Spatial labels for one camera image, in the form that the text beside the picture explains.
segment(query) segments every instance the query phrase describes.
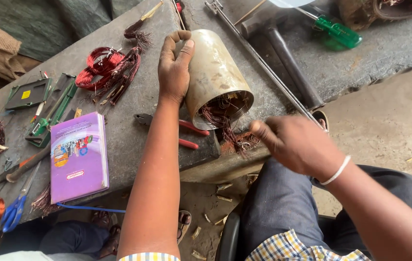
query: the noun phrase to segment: purple book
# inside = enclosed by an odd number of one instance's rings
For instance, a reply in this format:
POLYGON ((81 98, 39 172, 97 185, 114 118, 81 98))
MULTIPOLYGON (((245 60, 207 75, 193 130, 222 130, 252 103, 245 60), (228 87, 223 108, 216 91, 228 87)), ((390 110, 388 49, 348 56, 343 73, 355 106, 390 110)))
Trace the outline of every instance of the purple book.
POLYGON ((51 203, 109 188, 104 116, 92 112, 51 127, 51 203))

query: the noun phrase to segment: hammer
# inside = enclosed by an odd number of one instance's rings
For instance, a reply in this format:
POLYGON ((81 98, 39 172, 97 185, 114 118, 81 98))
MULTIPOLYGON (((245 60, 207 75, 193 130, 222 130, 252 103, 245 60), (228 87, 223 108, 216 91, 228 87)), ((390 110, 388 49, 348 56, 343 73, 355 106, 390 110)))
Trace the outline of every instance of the hammer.
POLYGON ((288 71, 298 88, 309 110, 315 110, 325 105, 314 86, 307 80, 301 68, 296 63, 285 40, 277 29, 277 24, 288 19, 285 8, 269 6, 255 13, 250 19, 241 24, 241 32, 245 39, 256 33, 264 33, 274 48, 280 61, 288 71))

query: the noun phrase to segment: foot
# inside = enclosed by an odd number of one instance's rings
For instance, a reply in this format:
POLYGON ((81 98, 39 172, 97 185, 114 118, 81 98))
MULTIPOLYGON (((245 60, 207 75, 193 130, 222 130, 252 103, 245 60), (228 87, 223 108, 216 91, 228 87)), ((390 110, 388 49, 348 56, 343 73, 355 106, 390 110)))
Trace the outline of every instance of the foot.
POLYGON ((119 246, 119 239, 120 239, 120 226, 113 225, 109 230, 109 239, 104 244, 103 248, 101 249, 101 253, 99 255, 100 258, 103 258, 110 254, 117 255, 117 247, 119 246))
POLYGON ((108 211, 97 210, 93 212, 91 222, 93 224, 96 224, 98 227, 109 230, 110 221, 111 221, 111 218, 109 216, 108 211))
POLYGON ((324 121, 323 119, 319 119, 319 120, 317 120, 317 121, 319 122, 319 124, 322 126, 322 128, 323 128, 324 130, 327 129, 327 127, 325 126, 325 121, 324 121))
POLYGON ((320 126, 325 130, 325 132, 329 132, 329 123, 327 116, 321 110, 314 111, 312 116, 319 122, 320 126))
POLYGON ((191 223, 191 214, 188 211, 181 210, 179 211, 179 228, 177 229, 177 244, 185 236, 186 231, 190 227, 191 223))

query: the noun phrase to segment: shirt sleeve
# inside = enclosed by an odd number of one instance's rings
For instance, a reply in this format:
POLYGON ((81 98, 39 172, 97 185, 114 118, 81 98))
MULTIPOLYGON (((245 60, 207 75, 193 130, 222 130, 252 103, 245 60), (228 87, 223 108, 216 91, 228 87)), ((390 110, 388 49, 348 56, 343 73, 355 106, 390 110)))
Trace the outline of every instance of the shirt sleeve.
POLYGON ((180 258, 163 253, 139 253, 122 257, 119 261, 180 261, 180 258))

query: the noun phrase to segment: wristband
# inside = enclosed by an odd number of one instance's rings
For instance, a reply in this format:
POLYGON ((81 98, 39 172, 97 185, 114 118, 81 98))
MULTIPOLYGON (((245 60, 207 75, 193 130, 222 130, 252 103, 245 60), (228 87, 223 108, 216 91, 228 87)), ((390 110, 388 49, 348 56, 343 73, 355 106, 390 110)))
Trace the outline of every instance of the wristband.
POLYGON ((343 161, 342 166, 340 167, 340 169, 338 169, 338 171, 335 173, 335 175, 333 175, 328 181, 325 181, 324 183, 321 183, 321 185, 325 186, 325 185, 329 184, 330 182, 334 181, 336 178, 338 178, 338 176, 345 169, 346 165, 348 165, 350 159, 351 159, 350 155, 346 156, 345 160, 343 161))

